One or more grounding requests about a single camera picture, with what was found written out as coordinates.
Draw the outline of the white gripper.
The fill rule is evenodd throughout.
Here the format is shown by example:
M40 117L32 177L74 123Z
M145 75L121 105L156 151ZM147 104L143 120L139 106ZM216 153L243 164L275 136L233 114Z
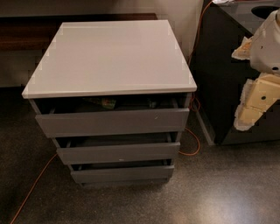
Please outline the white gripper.
M272 11L253 38L244 37L232 53L236 60L250 60L261 72L255 79L247 79L241 92L240 104L234 113L234 127L246 131L280 99L280 11Z

